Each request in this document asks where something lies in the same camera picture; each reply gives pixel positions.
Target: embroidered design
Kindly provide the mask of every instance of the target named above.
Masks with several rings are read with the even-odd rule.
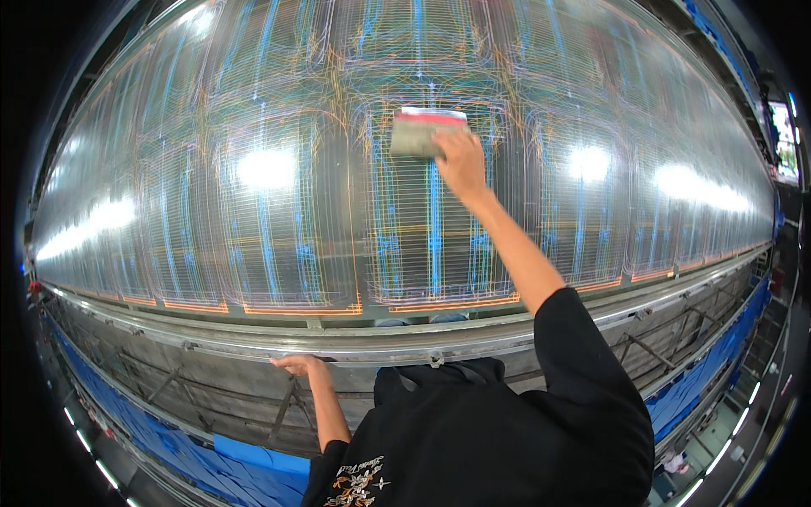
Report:
[[[384,486],[391,484],[391,481],[387,482],[382,475],[376,478],[376,482],[372,482],[375,481],[375,474],[382,469],[383,456],[357,465],[341,466],[333,483],[333,489],[340,490],[341,494],[328,498],[324,507],[338,505],[368,507],[375,501],[375,497],[367,488],[378,488],[378,491],[383,491]]]

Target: glass surface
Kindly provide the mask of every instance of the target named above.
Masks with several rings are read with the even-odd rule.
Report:
[[[34,228],[43,280],[235,315],[516,303],[433,161],[389,153],[405,105],[467,114],[488,184],[580,290],[770,240],[743,120],[630,2],[229,0],[170,16],[68,129]]]

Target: right hand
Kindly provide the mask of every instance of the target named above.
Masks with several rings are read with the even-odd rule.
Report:
[[[437,131],[431,140],[445,152],[436,168],[451,192],[468,208],[490,192],[484,180],[484,151],[477,135]]]
[[[281,359],[271,359],[270,363],[279,368],[284,368],[290,375],[310,375],[310,372],[319,367],[326,367],[327,364],[314,355],[286,355]]]

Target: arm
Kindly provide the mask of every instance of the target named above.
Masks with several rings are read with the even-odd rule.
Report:
[[[271,359],[273,366],[284,368],[293,375],[306,375],[310,380],[312,401],[315,404],[315,425],[318,427],[318,443],[323,453],[333,440],[346,442],[352,439],[344,413],[333,389],[333,378],[327,364],[311,355],[289,355]]]
[[[453,194],[487,230],[521,301],[534,316],[549,296],[566,286],[563,278],[487,188],[478,137],[437,133],[433,140],[445,152],[445,159],[436,159],[436,168]]]

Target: blue cloth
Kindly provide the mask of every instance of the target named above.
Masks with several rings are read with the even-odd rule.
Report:
[[[660,442],[700,401],[702,390],[719,368],[734,359],[754,322],[770,301],[769,279],[755,289],[749,304],[707,354],[691,369],[645,401],[654,429],[654,442]]]
[[[82,385],[129,432],[133,444],[197,488],[232,505],[293,507],[307,488],[310,460],[214,435],[214,449],[155,418],[118,394],[76,353],[48,319]]]

